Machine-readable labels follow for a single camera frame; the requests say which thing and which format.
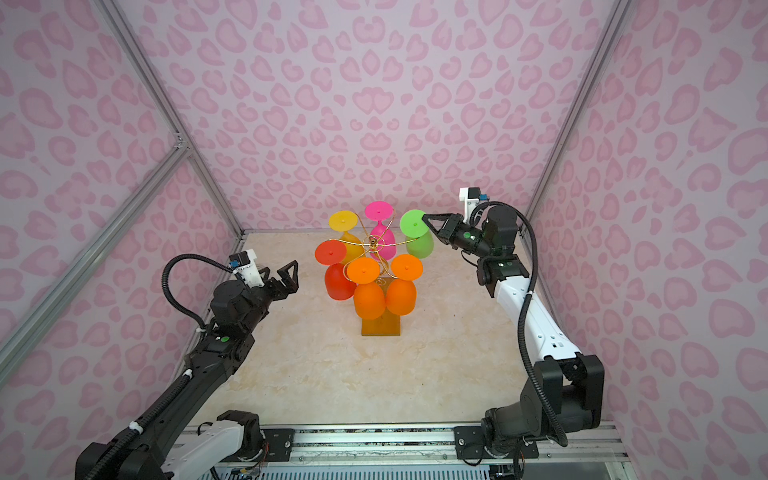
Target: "pink leopard print wall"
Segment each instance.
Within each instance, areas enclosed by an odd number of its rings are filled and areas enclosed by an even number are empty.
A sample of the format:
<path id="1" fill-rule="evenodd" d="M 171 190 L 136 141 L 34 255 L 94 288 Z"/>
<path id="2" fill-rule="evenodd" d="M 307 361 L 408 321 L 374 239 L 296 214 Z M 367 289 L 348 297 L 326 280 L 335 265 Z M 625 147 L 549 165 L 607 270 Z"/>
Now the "pink leopard print wall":
<path id="1" fill-rule="evenodd" d="M 768 2 L 643 0 L 536 222 L 645 480 L 768 478 Z"/>
<path id="2" fill-rule="evenodd" d="M 88 0 L 0 5 L 0 345 L 170 150 Z"/>
<path id="3" fill-rule="evenodd" d="M 246 228 L 523 208 L 611 2 L 121 2 Z"/>
<path id="4" fill-rule="evenodd" d="M 165 390 L 194 321 L 161 292 L 165 263 L 193 252 L 225 261 L 234 237 L 183 164 L 0 391 L 0 477 L 71 478 L 90 442 L 105 442 Z M 203 313 L 220 272 L 175 266 L 170 288 Z"/>

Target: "metal frame bar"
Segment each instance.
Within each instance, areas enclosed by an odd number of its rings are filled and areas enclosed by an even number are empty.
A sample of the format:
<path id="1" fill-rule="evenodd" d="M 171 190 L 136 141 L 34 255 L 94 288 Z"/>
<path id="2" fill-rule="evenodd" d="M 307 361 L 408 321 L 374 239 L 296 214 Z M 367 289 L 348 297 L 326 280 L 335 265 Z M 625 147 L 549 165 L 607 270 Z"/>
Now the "metal frame bar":
<path id="1" fill-rule="evenodd" d="M 595 47 L 592 57 L 590 58 L 587 70 L 584 73 L 584 78 L 579 84 L 576 96 L 571 103 L 571 108 L 568 110 L 565 122 L 563 122 L 563 127 L 560 129 L 558 137 L 555 140 L 554 148 L 547 159 L 544 172 L 538 179 L 533 198 L 531 199 L 531 204 L 528 205 L 528 209 L 525 211 L 525 216 L 531 223 L 533 223 L 536 212 L 541 206 L 541 201 L 550 184 L 554 169 L 561 163 L 565 152 L 565 146 L 570 141 L 579 118 L 581 118 L 581 115 L 589 105 L 590 97 L 598 86 L 603 71 L 605 71 L 607 63 L 619 42 L 621 32 L 624 30 L 624 26 L 631 17 L 631 13 L 636 4 L 636 0 L 616 0 L 611 8 L 611 13 L 608 15 L 608 21 L 598 40 L 598 45 Z"/>
<path id="2" fill-rule="evenodd" d="M 155 194 L 173 176 L 185 158 L 190 158 L 187 145 L 180 142 L 128 198 L 109 224 L 81 251 L 46 297 L 24 318 L 0 349 L 0 388 L 24 362 L 27 355 L 43 340 L 61 312 L 80 293 L 134 221 L 154 199 Z"/>
<path id="3" fill-rule="evenodd" d="M 384 423 L 341 425 L 262 425 L 264 429 L 294 429 L 288 462 L 271 462 L 267 468 L 296 468 L 352 465 L 464 465 L 456 457 L 457 426 L 480 427 L 477 422 Z M 194 434 L 194 427 L 185 433 Z M 552 442 L 539 442 L 539 458 L 530 462 L 629 462 L 613 422 L 602 422 L 596 429 L 569 435 L 567 449 Z M 494 464 L 511 460 L 494 460 Z M 219 464 L 227 467 L 253 463 Z"/>
<path id="4" fill-rule="evenodd" d="M 152 64 L 147 59 L 144 49 L 136 38 L 136 35 L 131 27 L 131 24 L 125 17 L 122 8 L 118 4 L 117 0 L 92 0 L 96 7 L 101 11 L 104 20 L 109 25 L 112 33 L 117 39 L 118 43 L 123 49 L 128 60 L 131 61 L 134 69 L 139 75 L 144 86 L 147 88 L 149 95 L 154 99 L 157 104 L 158 110 L 163 116 L 163 119 L 170 126 L 170 129 L 174 132 L 179 141 L 185 141 L 190 146 L 190 152 L 192 153 L 192 167 L 197 175 L 203 181 L 203 186 L 208 191 L 211 199 L 218 207 L 221 214 L 227 220 L 232 231 L 236 235 L 243 233 L 243 228 L 240 225 L 240 221 L 235 216 L 232 207 L 227 201 L 226 197 L 222 193 L 219 185 L 211 176 L 208 166 L 205 164 L 200 151 L 194 143 L 194 139 L 184 126 L 184 122 L 181 120 L 181 116 L 170 101 L 167 92 L 163 88 L 163 84 L 160 81 L 157 73 L 155 72 Z"/>

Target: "orange acrylic stand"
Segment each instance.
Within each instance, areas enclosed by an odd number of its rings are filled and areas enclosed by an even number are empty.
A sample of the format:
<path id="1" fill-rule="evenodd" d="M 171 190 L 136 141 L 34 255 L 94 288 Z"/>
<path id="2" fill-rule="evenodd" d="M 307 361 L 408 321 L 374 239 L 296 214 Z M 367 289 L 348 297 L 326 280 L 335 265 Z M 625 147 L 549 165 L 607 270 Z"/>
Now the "orange acrylic stand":
<path id="1" fill-rule="evenodd" d="M 386 293 L 389 288 L 389 284 L 394 280 L 393 278 L 383 278 L 382 290 Z M 375 319 L 361 319 L 362 330 L 360 334 L 362 336 L 400 336 L 400 315 L 395 315 L 389 310 L 384 310 L 384 314 Z"/>

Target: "marble floor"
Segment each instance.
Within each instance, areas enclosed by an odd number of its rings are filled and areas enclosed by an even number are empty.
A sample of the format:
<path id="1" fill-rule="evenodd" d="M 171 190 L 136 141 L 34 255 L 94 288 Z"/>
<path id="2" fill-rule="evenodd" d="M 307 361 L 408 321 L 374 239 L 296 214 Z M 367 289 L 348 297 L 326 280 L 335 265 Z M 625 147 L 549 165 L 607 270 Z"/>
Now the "marble floor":
<path id="1" fill-rule="evenodd" d="M 518 400 L 525 371 L 515 323 L 458 251 L 435 242 L 401 336 L 361 336 L 352 299 L 328 297 L 326 267 L 314 258 L 334 237 L 249 235 L 245 247 L 272 271 L 299 261 L 299 292 L 272 304 L 248 359 L 193 424 L 228 409 L 258 413 L 264 424 L 470 421 Z M 522 246 L 515 252 L 529 267 Z"/>

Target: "white arm segment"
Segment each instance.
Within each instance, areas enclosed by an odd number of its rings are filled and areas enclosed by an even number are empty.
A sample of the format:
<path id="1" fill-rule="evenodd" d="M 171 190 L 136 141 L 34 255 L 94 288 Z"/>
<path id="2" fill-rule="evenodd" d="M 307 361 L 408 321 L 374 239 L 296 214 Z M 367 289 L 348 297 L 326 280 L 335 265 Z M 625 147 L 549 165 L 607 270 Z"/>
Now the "white arm segment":
<path id="1" fill-rule="evenodd" d="M 232 455 L 243 443 L 245 428 L 231 420 L 218 420 L 197 435 L 185 431 L 168 452 L 163 472 L 173 472 L 174 480 L 195 480 L 221 459 Z"/>
<path id="2" fill-rule="evenodd" d="M 510 276 L 496 284 L 494 296 L 515 325 L 520 317 L 520 309 L 530 282 L 530 279 L 518 275 Z M 525 345 L 528 347 L 531 364 L 542 361 L 546 356 L 555 360 L 573 359 L 576 352 L 580 351 L 554 322 L 536 292 L 533 293 L 528 315 L 525 317 Z"/>

